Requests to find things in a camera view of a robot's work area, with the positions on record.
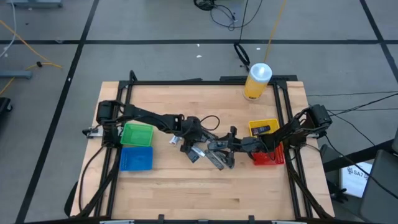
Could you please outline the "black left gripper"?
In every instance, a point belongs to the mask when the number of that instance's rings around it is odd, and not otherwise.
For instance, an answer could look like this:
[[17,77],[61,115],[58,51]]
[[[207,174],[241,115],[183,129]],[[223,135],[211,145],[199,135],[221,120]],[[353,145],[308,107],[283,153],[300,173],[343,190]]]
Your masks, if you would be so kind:
[[182,121],[182,138],[185,140],[180,146],[180,152],[189,153],[192,149],[191,141],[215,141],[218,139],[218,136],[204,130],[197,117],[189,116],[186,120]]

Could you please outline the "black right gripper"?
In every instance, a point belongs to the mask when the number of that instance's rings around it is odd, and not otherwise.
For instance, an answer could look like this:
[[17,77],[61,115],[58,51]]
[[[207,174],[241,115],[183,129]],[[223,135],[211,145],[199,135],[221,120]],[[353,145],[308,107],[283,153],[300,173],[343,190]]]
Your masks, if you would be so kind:
[[[264,143],[259,138],[244,137],[242,139],[236,138],[237,128],[230,127],[229,140],[232,141],[231,150],[234,152],[264,152]],[[225,152],[225,164],[230,168],[234,168],[234,152]]]

